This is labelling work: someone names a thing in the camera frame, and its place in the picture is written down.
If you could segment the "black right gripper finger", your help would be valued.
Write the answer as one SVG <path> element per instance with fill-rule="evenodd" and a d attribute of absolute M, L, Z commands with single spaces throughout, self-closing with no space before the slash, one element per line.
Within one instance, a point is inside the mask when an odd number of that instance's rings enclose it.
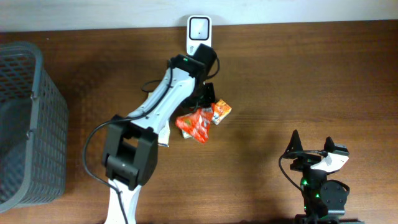
<path fill-rule="evenodd" d="M 328 136 L 324 144 L 324 151 L 333 152 L 335 148 L 336 148 L 335 143 L 333 142 L 332 138 Z"/>
<path fill-rule="evenodd" d="M 290 142 L 285 150 L 286 154 L 293 152 L 303 152 L 302 143 L 300 140 L 299 132 L 295 129 L 290 138 Z"/>

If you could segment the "green Kleenex tissue pack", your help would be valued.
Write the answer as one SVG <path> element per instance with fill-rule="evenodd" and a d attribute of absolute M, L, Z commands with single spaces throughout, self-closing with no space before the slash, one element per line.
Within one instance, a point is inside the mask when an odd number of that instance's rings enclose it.
<path fill-rule="evenodd" d="M 189 135 L 187 132 L 185 132 L 184 130 L 182 130 L 182 136 L 184 139 L 188 139 L 191 138 L 191 135 Z"/>

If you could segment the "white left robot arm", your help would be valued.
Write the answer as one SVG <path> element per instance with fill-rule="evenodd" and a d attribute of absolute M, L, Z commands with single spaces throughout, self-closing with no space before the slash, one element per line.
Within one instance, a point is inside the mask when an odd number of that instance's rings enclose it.
<path fill-rule="evenodd" d="M 213 85 L 206 80 L 219 62 L 214 52 L 172 58 L 151 96 L 126 117 L 115 115 L 108 122 L 101 158 L 111 190 L 107 223 L 135 223 L 139 193 L 157 165 L 161 129 L 179 106 L 199 110 L 214 102 Z"/>

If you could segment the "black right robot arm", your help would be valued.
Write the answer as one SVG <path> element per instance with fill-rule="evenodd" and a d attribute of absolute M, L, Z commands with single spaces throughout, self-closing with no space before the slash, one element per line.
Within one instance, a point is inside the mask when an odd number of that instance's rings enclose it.
<path fill-rule="evenodd" d="M 282 167 L 283 159 L 291 159 L 290 170 L 302 173 L 296 184 Z M 361 223 L 358 219 L 343 219 L 350 187 L 338 180 L 329 179 L 348 161 L 346 146 L 335 144 L 331 137 L 325 140 L 322 150 L 307 150 L 302 147 L 299 132 L 293 131 L 285 152 L 279 157 L 279 168 L 285 178 L 296 187 L 303 197 L 304 214 L 296 215 L 296 224 L 349 224 Z"/>

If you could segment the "red snack bag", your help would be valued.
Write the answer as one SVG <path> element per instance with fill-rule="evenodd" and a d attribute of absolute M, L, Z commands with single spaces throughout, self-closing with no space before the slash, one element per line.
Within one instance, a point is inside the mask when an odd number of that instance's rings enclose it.
<path fill-rule="evenodd" d="M 179 116 L 176 126 L 198 142 L 204 144 L 209 138 L 209 130 L 213 118 L 213 107 L 201 108 L 194 113 Z"/>

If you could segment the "orange small carton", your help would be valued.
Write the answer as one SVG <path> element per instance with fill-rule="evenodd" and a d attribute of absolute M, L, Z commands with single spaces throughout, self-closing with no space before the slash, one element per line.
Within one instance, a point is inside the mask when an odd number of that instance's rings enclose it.
<path fill-rule="evenodd" d="M 228 105 L 224 100 L 219 100 L 215 104 L 215 110 L 213 113 L 212 122 L 215 125 L 219 125 L 222 122 L 222 120 L 224 120 L 225 117 L 227 117 L 227 115 L 230 114 L 231 110 L 232 107 L 230 107 L 230 105 Z"/>

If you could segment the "cream white snack bag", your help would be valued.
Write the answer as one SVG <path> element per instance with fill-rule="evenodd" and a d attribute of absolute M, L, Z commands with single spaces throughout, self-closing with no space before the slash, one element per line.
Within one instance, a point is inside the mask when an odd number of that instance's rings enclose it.
<path fill-rule="evenodd" d="M 149 118 L 153 115 L 156 115 L 158 110 L 159 110 L 159 106 L 162 104 L 162 100 L 160 101 L 160 103 L 156 106 L 156 109 L 154 109 L 150 114 L 149 114 Z M 170 117 L 168 117 L 168 119 L 165 121 L 162 129 L 159 130 L 158 133 L 158 145 L 159 146 L 163 146 L 163 147 L 169 147 L 169 138 L 170 138 Z"/>

